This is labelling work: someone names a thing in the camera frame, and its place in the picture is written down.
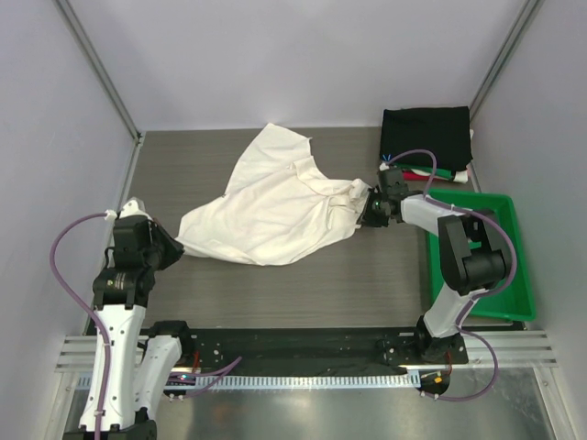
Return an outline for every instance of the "folded black cloth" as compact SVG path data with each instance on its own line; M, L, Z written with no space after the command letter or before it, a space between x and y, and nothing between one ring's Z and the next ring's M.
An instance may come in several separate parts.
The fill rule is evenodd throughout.
M389 160L410 149L429 149L441 169L465 170L472 159L469 107L385 110L380 158ZM423 154L406 156L400 162L431 166L430 158Z

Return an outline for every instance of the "white panel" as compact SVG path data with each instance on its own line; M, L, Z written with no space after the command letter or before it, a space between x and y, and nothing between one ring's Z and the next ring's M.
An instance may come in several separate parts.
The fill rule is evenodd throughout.
M143 130L377 126L467 105L523 0L74 0Z
M0 6L0 435L42 438L51 372L83 312L50 275L50 244L117 203L132 140L54 4ZM106 224L62 243L58 265L89 300Z
M514 198L538 323L570 384L576 423L587 407L586 23L584 0L545 2L473 123L481 187Z

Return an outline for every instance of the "white cloth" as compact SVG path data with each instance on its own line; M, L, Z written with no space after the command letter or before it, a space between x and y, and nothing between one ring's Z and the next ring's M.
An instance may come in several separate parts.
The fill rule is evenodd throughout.
M185 253L235 263L290 264L353 235L369 186L333 181L310 139L268 124L232 171L223 196L182 218Z

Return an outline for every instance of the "white backdrop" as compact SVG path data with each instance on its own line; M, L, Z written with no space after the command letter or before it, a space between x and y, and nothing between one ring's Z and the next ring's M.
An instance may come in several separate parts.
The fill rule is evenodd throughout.
M545 2L473 121L486 192L510 194L537 299L587 438L587 3Z
M40 439L63 338L85 321L50 274L50 245L116 206L133 142L51 1L2 2L0 66L0 437ZM94 220L59 249L87 301L106 238Z
M523 0L72 0L138 127L377 126L467 105Z

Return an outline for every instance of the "green bin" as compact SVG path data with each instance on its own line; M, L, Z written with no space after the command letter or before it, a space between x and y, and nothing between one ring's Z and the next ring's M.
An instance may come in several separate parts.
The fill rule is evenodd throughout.
M507 195L485 194L478 192L433 190L430 195L446 204L455 204L464 208L489 208L495 211L500 226L512 239L517 253L517 273L514 281L505 291L477 302L471 315L499 318L511 321L532 321L536 318L536 308L530 281L527 275L526 259L522 248L514 203ZM432 300L434 301L444 280L440 270L438 238L428 234L430 252L430 272Z

